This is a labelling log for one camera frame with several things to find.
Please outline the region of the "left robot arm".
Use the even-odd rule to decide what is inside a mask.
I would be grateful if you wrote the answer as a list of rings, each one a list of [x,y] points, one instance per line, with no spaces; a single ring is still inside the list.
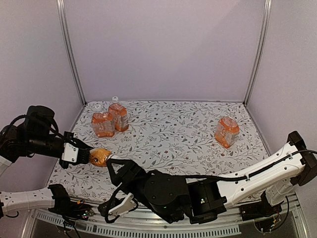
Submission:
[[[30,106],[27,113],[16,117],[0,132],[0,172],[4,173],[20,157],[42,155],[57,158],[59,165],[86,165],[92,147],[74,137],[72,132],[59,132],[54,111],[46,106]],[[87,220],[92,206],[84,201],[71,201],[61,184],[25,192],[1,192],[0,216],[11,212],[47,208],[72,220]]]

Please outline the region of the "small orange black bottle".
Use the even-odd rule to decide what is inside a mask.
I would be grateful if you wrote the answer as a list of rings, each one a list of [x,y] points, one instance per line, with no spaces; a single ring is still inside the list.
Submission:
[[[90,150],[89,161],[96,167],[106,167],[107,160],[112,155],[112,152],[104,148],[95,148]]]

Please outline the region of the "large orange juice bottle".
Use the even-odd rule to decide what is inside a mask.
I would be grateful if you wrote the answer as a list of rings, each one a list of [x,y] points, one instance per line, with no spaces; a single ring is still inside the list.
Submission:
[[[239,133],[240,128],[235,119],[235,113],[230,112],[218,121],[214,137],[224,148],[230,148],[236,142]]]

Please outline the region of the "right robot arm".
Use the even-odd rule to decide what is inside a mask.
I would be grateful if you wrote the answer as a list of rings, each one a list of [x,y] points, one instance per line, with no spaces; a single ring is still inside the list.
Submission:
[[[242,219],[268,217],[281,211],[294,186],[303,186],[316,177],[316,155],[294,131],[270,157],[221,176],[145,171],[132,160],[110,158],[106,164],[111,182],[116,192],[125,193],[125,198],[118,199],[113,194],[99,211],[107,223],[113,223],[143,204],[168,223],[187,217],[191,224],[203,224],[216,220],[248,196],[260,193],[260,201],[241,206]]]

